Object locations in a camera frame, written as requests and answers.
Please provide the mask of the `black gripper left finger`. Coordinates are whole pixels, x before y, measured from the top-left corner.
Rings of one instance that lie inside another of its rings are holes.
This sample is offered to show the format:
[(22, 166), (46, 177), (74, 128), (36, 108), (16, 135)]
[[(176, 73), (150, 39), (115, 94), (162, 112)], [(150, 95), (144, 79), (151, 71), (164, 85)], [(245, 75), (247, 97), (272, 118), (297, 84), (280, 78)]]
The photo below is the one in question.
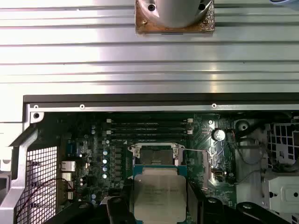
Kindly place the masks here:
[(109, 189), (100, 204), (74, 202), (47, 220), (46, 224), (134, 224), (130, 211), (133, 205), (134, 182), (127, 179), (121, 189)]

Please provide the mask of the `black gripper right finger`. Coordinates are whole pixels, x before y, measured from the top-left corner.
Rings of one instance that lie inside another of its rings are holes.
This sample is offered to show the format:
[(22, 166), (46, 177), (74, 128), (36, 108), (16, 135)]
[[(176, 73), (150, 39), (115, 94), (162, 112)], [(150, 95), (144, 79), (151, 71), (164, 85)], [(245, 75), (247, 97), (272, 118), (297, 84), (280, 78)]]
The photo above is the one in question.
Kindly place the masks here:
[(252, 203), (238, 203), (234, 209), (219, 199), (207, 197), (192, 181), (186, 182), (187, 210), (196, 224), (287, 224), (267, 209)]

